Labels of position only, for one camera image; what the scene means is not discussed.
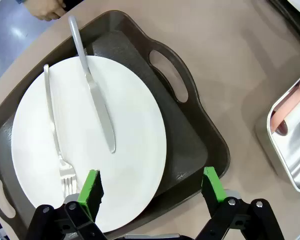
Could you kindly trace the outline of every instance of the person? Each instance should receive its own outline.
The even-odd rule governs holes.
[[[28,11],[40,20],[51,21],[66,14],[64,0],[16,0],[23,3]]]

